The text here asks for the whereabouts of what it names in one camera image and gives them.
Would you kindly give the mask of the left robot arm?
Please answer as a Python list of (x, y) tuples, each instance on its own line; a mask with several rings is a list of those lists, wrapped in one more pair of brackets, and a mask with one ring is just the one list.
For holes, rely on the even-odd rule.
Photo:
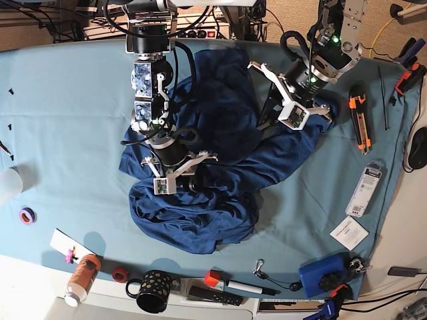
[(267, 63), (249, 63), (250, 69), (270, 81), (259, 130), (279, 122), (300, 131), (311, 116), (332, 121), (330, 104), (316, 95), (359, 62), (359, 35), (366, 8), (366, 1), (320, 1), (318, 20), (305, 37), (297, 31), (281, 36), (280, 47), (294, 62), (287, 73), (274, 73)]

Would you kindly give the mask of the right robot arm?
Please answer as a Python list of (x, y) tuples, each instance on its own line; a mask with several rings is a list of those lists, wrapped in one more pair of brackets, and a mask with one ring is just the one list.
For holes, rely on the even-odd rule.
[[(127, 17), (126, 27), (117, 24), (108, 11), (109, 1), (102, 6), (106, 21), (126, 36), (126, 51), (137, 59), (133, 63), (131, 85), (135, 93), (131, 113), (131, 129), (141, 139), (122, 141), (122, 145), (139, 145), (149, 151), (141, 166), (153, 173), (152, 185), (155, 195), (172, 195), (180, 188), (197, 192), (201, 179), (197, 166), (216, 155), (202, 150), (191, 152), (188, 147), (200, 140), (198, 129), (178, 129), (173, 114), (186, 104), (197, 86), (193, 54), (189, 48), (175, 42), (182, 34), (177, 30), (179, 1), (115, 1)], [(177, 65), (170, 65), (165, 55), (176, 47), (187, 55), (191, 71), (191, 87), (179, 102), (168, 91), (169, 84), (177, 83)]]

